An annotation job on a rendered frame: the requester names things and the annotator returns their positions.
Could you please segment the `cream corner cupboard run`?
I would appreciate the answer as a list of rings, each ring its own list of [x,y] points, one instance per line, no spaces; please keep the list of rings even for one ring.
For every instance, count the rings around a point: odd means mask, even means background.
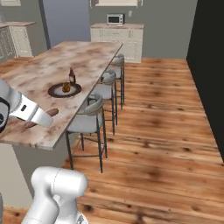
[[[16,57],[32,57],[32,25],[35,22],[0,23],[0,63]]]

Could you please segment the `grey stool with metal legs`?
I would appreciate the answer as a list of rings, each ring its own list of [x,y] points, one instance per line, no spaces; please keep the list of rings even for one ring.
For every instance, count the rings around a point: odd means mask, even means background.
[[[112,62],[109,64],[109,68],[115,70],[116,78],[121,82],[121,106],[124,104],[124,55],[122,53],[117,54]]]
[[[74,168],[74,155],[71,152],[69,135],[72,133],[80,134],[81,146],[84,146],[83,135],[96,133],[98,143],[97,157],[100,159],[100,168],[101,172],[103,172],[102,154],[105,154],[105,157],[108,156],[103,99],[100,94],[91,94],[87,99],[90,101],[90,104],[77,113],[65,133],[70,169]]]
[[[112,101],[112,119],[111,122],[117,122],[117,102],[116,102],[116,72],[108,70],[101,77],[101,83],[97,84],[91,95],[87,98],[88,106],[86,108],[90,128],[87,133],[97,133],[104,121],[100,115],[104,100]]]

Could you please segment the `white microwave oven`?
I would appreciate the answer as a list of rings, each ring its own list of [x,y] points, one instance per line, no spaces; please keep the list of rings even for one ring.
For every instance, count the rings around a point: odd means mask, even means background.
[[[123,25],[124,24],[124,14],[123,13],[109,13],[107,15],[108,25]]]

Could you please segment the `cream cupboard run with worktop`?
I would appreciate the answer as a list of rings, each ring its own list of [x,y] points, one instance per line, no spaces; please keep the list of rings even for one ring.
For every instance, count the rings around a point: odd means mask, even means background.
[[[96,42],[122,43],[119,53],[124,55],[129,63],[142,61],[144,24],[116,24],[96,23],[90,27],[91,40]]]

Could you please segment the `marble-top dining table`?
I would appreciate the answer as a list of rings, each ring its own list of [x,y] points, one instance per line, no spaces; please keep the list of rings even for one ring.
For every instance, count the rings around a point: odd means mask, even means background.
[[[0,133],[0,193],[8,207],[27,208],[32,203],[31,176],[40,166],[60,168],[67,158],[65,131],[121,46],[115,43],[66,41],[3,75],[17,91],[43,110],[57,109],[49,127],[11,118]],[[54,98],[48,89],[67,81],[73,70],[81,92]]]

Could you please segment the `dark-rimmed round plate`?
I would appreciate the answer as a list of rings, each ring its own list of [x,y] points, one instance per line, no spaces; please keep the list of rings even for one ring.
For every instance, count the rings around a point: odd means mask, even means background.
[[[64,83],[59,83],[51,86],[48,89],[48,94],[54,98],[68,98],[77,95],[81,91],[81,86],[79,84],[71,83],[70,91],[68,93],[63,93],[62,86]]]

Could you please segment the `brown condiment bottle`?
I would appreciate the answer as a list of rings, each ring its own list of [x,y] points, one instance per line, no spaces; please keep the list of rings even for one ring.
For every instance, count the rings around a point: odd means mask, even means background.
[[[76,78],[75,78],[75,74],[74,74],[74,70],[72,68],[70,68],[70,72],[69,72],[69,81],[70,83],[76,83]]]

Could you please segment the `brown sausage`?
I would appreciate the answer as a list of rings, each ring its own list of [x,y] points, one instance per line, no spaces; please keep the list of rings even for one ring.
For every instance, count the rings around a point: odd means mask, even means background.
[[[47,111],[47,114],[49,116],[56,116],[58,113],[59,113],[59,110],[57,108],[52,108],[52,109]],[[34,123],[34,122],[27,122],[24,126],[27,129],[29,129],[29,128],[32,128],[32,127],[36,126],[36,123]]]

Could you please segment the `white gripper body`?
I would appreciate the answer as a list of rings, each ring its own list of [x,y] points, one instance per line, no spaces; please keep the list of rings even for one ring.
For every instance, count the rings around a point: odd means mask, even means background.
[[[42,108],[38,108],[31,121],[38,125],[50,126],[53,123],[53,118],[47,114]]]

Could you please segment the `cream wall cupboard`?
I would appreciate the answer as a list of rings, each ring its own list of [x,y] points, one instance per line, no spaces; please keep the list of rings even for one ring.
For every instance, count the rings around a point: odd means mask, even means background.
[[[0,0],[0,4],[6,7],[21,6],[20,0]]]

